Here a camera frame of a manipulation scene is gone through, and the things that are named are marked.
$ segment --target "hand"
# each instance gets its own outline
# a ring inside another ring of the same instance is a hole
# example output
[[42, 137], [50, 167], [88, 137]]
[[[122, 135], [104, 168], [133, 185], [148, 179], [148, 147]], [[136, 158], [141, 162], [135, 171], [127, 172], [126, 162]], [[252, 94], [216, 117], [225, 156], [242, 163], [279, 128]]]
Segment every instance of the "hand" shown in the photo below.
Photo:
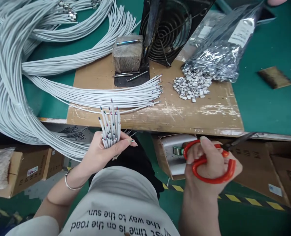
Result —
[[[232, 153], [230, 153], [227, 158], [223, 158], [221, 154], [223, 150], [216, 149], [214, 144], [221, 143], [217, 141], [211, 142], [207, 137], [202, 136], [200, 138], [200, 143], [193, 145], [187, 153], [188, 159], [185, 168], [186, 186], [191, 189], [193, 194], [198, 193], [199, 196], [203, 198], [216, 199], [227, 183], [239, 175], [243, 169], [241, 163], [232, 155]], [[222, 184], [209, 184], [197, 179], [192, 172], [192, 163], [203, 154], [206, 154], [207, 163], [197, 168], [197, 172], [200, 176], [208, 179], [221, 177], [227, 171], [227, 163], [229, 159], [234, 159], [236, 160], [236, 168], [233, 177]]]
[[79, 164], [81, 165], [81, 169], [85, 171], [87, 175], [99, 172], [106, 166], [107, 162], [114, 156], [121, 154], [129, 145], [133, 147], [138, 146], [138, 144], [132, 142], [132, 140], [131, 137], [121, 131], [120, 141], [110, 148], [105, 149], [102, 142], [102, 132], [95, 132], [90, 147]]

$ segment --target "green floor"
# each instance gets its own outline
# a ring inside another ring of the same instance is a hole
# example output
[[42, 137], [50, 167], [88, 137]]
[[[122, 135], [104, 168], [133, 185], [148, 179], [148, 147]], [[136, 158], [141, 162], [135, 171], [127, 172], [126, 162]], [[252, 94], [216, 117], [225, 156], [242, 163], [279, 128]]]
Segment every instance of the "green floor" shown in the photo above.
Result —
[[[138, 133], [137, 137], [150, 158], [156, 176], [167, 183], [168, 177], [158, 166], [151, 135], [147, 132]], [[170, 182], [170, 184], [184, 187], [184, 180]], [[76, 207], [81, 198], [87, 193], [88, 186], [83, 188], [76, 198], [72, 209]], [[257, 200], [271, 200], [255, 191], [243, 187], [237, 183], [230, 183], [224, 190], [224, 193], [236, 195], [239, 197], [249, 197]], [[176, 227], [181, 213], [183, 193], [175, 190], [165, 190], [161, 194], [160, 205], [167, 212]], [[12, 199], [0, 198], [0, 209], [8, 214], [18, 212], [21, 216], [35, 213], [41, 201], [39, 199], [29, 200], [28, 196], [20, 193]], [[228, 200], [219, 200], [220, 209], [220, 228], [222, 236], [225, 235], [290, 235], [291, 212], [278, 211], [272, 208], [236, 203]]]

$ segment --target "sticker on box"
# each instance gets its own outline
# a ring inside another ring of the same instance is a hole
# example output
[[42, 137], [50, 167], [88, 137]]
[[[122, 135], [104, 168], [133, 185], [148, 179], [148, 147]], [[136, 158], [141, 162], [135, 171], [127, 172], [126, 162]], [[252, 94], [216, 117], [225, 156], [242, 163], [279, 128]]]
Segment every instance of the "sticker on box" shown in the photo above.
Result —
[[281, 190], [281, 188], [279, 188], [277, 186], [274, 186], [272, 184], [268, 184], [268, 186], [269, 186], [269, 191], [270, 192], [272, 192], [272, 193], [274, 193], [274, 194], [282, 197], [282, 190]]
[[28, 170], [28, 177], [38, 171], [38, 166]]

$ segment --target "silver bracelet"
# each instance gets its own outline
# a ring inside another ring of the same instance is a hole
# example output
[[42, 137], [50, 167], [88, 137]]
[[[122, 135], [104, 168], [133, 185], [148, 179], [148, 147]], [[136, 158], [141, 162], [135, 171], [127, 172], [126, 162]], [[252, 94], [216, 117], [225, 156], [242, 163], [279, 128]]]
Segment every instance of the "silver bracelet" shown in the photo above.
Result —
[[68, 172], [67, 172], [67, 174], [65, 174], [65, 183], [66, 183], [66, 186], [67, 186], [67, 188], [69, 188], [70, 190], [79, 190], [79, 189], [81, 189], [84, 185], [82, 185], [82, 186], [80, 186], [80, 187], [78, 187], [78, 188], [71, 188], [70, 186], [69, 186], [69, 184], [67, 183], [67, 176], [68, 176], [68, 174], [69, 174], [69, 172], [71, 171], [72, 169], [70, 169], [70, 170], [68, 170]]

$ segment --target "green table surface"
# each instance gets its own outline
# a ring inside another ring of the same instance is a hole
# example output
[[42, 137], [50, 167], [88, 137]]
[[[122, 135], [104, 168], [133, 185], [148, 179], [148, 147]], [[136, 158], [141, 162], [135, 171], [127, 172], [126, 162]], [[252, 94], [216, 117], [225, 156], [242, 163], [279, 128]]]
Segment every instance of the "green table surface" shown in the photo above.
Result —
[[[141, 20], [143, 0], [117, 0], [137, 21]], [[78, 14], [78, 21], [86, 19], [94, 10]], [[243, 59], [240, 76], [233, 84], [245, 131], [291, 135], [291, 86], [271, 89], [256, 72], [277, 66], [291, 79], [291, 0], [272, 8], [277, 18], [256, 28]], [[92, 34], [70, 43], [41, 43], [30, 61], [75, 54], [92, 48], [107, 32], [108, 19]], [[73, 85], [75, 70], [47, 77], [59, 83]], [[66, 119], [68, 105], [37, 88], [23, 78], [29, 105], [38, 117]]]

